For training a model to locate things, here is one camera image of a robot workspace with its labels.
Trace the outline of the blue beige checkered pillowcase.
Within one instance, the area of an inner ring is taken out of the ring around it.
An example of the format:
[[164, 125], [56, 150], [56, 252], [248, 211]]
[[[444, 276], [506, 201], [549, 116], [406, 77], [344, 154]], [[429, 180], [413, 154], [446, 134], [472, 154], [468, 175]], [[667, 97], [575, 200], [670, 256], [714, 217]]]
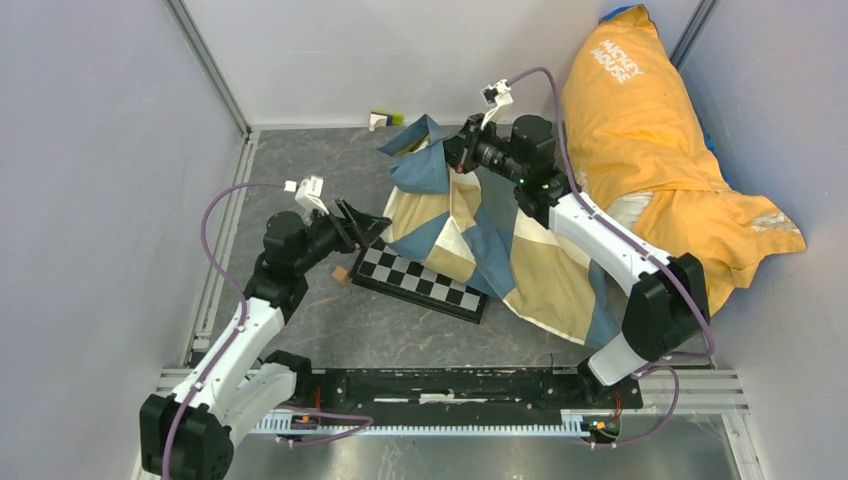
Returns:
[[611, 341], [620, 320], [606, 272], [525, 215], [509, 180], [485, 168], [451, 170], [443, 153], [449, 135], [423, 115], [379, 147], [392, 160], [383, 241], [558, 337], [591, 348]]

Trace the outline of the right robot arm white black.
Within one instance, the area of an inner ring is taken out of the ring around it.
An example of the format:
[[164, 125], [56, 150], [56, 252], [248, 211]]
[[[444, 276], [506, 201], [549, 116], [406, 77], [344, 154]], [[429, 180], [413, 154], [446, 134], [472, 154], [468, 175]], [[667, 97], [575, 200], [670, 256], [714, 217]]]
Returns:
[[548, 120], [523, 115], [502, 138], [483, 114], [475, 114], [444, 141], [445, 161], [459, 174], [483, 167], [511, 181], [527, 216], [573, 242], [625, 291], [620, 333], [578, 367], [580, 400], [602, 408], [623, 379], [709, 332], [705, 274], [694, 255], [673, 256], [651, 245], [581, 192], [555, 163], [554, 146], [564, 140], [553, 129]]

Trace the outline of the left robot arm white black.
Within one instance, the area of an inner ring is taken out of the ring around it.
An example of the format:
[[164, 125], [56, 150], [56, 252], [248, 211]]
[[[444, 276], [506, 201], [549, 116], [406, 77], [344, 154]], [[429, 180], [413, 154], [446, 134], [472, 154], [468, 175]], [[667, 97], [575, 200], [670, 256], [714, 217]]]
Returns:
[[140, 409], [140, 460], [162, 479], [222, 479], [244, 438], [282, 403], [306, 405], [314, 394], [310, 361], [276, 352], [248, 374], [308, 290], [307, 272], [333, 253], [371, 246], [391, 220], [336, 202], [337, 213], [315, 209], [272, 215], [226, 332], [169, 394], [150, 395]]

